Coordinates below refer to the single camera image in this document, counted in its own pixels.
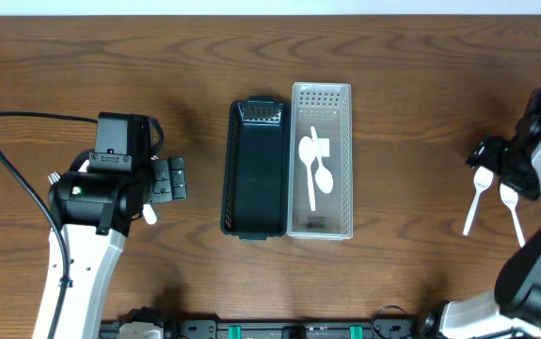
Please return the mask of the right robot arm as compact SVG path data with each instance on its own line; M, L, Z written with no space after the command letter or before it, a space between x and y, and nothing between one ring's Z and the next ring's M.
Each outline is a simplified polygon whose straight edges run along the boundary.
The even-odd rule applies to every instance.
M514 136L482 137L466 164L490 171L519 197L541 201L541 88L532 92ZM429 311L416 337L541 338L541 228L519 243L493 291Z

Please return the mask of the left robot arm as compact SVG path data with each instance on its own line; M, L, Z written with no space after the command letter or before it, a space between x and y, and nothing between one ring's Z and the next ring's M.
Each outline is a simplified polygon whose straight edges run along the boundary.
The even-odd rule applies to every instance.
M36 338L95 338L131 223L186 197L181 157L90 151L51 184L55 226Z

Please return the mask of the white plastic spoon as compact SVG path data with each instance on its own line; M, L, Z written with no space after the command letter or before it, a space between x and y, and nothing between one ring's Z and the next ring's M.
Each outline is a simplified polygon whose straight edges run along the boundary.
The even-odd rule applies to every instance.
M311 173L311 166L314 161L315 155L313 153L314 143L310 137L302 137L298 145L299 159L304 163L307 171L307 187L310 202L310 210L316 211L315 193L313 187L313 178Z
M492 182L494 178L494 173L485 168L485 167L479 167L474 174L473 177L473 184L475 188L475 195L473 197L473 200L471 202L471 205L469 207L469 212L464 224L463 228L463 235L467 236L469 235L472 223L474 221L474 217L476 214L476 210L481 198L481 195L491 187Z
M318 161L318 169L314 174L315 181L323 193L329 194L333 189L333 177L331 172L323 164L321 143L314 126L310 128L310 132L316 146L316 158Z

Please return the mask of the white plastic fork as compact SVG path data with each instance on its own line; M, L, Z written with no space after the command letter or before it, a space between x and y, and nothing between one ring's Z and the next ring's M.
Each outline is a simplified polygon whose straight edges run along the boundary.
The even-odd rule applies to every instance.
M150 204L144 204L142 208L142 217L145 219L146 223L149 225L154 225L157 223L158 217L154 209Z
M526 244L525 237L522 231L522 228L520 226L520 222L517 215L517 203L518 203L518 194L516 191L505 185L500 184L500 197L502 203L510 210L515 233L517 237L517 242L521 248L523 248Z

